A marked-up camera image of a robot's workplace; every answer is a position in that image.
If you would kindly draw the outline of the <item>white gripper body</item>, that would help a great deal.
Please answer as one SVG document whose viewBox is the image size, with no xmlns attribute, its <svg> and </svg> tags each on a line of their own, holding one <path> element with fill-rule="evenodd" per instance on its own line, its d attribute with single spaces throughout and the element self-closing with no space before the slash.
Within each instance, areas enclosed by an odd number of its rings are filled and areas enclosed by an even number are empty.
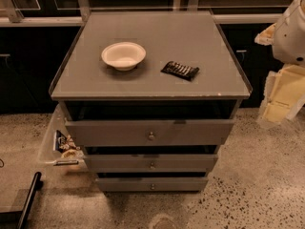
<svg viewBox="0 0 305 229">
<path fill-rule="evenodd" d="M 304 104 L 305 68 L 285 64 L 277 73 L 269 72 L 266 78 L 257 122 L 279 125 L 284 119 L 294 119 Z"/>
</svg>

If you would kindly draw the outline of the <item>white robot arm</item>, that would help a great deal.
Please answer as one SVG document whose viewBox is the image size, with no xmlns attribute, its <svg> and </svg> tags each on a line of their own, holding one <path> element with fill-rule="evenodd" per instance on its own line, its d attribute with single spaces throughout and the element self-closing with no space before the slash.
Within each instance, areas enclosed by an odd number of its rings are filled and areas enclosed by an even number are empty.
<svg viewBox="0 0 305 229">
<path fill-rule="evenodd" d="M 277 73 L 268 73 L 259 108 L 257 122 L 271 128 L 292 120 L 305 102 L 305 0 L 294 0 L 254 42 L 271 45 L 273 57 L 283 63 Z"/>
</svg>

